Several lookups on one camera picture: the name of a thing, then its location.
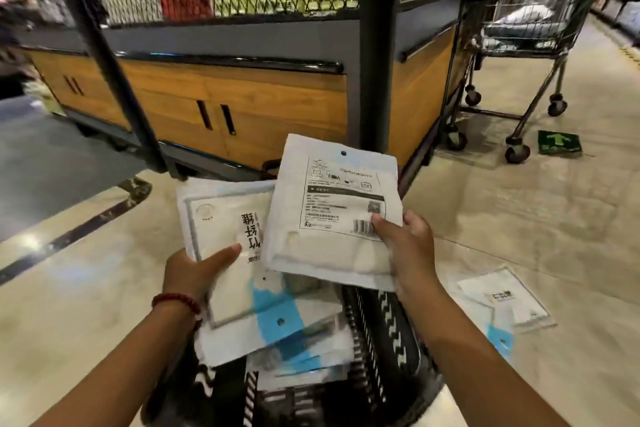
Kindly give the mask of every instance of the right hand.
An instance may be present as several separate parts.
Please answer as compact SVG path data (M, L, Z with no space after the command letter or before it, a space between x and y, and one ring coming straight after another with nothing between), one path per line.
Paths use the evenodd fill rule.
M391 256L391 273L396 277L396 293L407 307L419 309L419 299L426 289L440 288L436 276L433 233L429 223L411 210L403 214L404 225L371 216L376 233L387 245Z

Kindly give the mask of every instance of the red beaded bracelet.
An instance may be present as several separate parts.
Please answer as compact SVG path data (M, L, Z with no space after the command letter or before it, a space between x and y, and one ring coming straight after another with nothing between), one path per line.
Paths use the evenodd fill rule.
M196 316L199 316L200 312L202 312L202 309L200 308L200 305L196 300L194 300L193 298L189 297L186 294L180 294L175 292L157 294L156 297L154 297L154 299L151 301L151 307L153 308L156 305L158 305L160 302L165 302L165 301L180 301L184 305L186 305L189 309L191 309L191 312L193 312Z

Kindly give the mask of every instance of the hand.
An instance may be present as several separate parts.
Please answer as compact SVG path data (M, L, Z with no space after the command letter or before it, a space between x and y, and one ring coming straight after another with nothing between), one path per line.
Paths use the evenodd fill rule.
M403 214L404 225L371 216L376 233L391 254L391 273L396 277L396 293L407 309L419 308L418 299L426 288L441 287L436 276L433 233L429 223L411 210Z
M208 259L196 262L187 257L184 248L166 261L164 268L164 293L181 293L201 302L220 272L234 263L242 245L223 248Z

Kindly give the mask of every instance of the stack of packages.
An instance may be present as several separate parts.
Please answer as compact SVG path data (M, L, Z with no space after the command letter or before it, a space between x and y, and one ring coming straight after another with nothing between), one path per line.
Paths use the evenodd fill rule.
M393 156L289 135L278 179L190 179L178 205L187 253L242 244L195 339L209 367L246 356L257 389L345 380L354 358L338 284L393 291L372 213L402 223Z

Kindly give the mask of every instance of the person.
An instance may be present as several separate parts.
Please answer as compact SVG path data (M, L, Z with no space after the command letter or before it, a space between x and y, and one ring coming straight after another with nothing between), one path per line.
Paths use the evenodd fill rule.
M371 220L391 252L397 295L469 427L568 427L445 291L436 276L428 223L409 210L402 227L376 214ZM189 259L184 250L175 253L166 262L163 292L204 299L240 250L235 244L201 262ZM195 323L187 303L157 303L107 358L32 427L129 427Z

